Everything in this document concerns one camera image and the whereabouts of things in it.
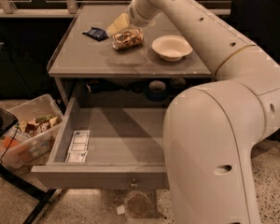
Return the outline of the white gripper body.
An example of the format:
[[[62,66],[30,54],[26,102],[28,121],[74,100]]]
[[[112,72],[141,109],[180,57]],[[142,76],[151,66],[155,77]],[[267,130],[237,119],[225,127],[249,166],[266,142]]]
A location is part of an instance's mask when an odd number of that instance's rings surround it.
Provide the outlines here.
[[[160,13],[160,10],[148,0],[132,0],[127,8],[127,15],[132,25],[147,26]]]

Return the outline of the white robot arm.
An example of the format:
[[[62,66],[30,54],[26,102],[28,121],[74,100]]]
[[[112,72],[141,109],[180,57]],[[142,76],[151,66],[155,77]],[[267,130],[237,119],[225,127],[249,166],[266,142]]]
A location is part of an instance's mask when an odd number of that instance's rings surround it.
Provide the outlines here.
[[[195,0],[132,0],[127,12],[136,26],[163,12],[215,78],[164,117],[176,224],[261,224],[251,150],[280,128],[280,65]]]

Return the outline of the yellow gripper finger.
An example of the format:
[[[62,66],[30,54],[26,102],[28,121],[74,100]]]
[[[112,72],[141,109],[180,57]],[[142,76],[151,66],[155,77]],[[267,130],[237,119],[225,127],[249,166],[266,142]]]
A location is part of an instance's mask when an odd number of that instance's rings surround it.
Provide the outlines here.
[[[106,29],[109,36],[127,29],[130,26],[130,20],[127,13],[121,13]]]

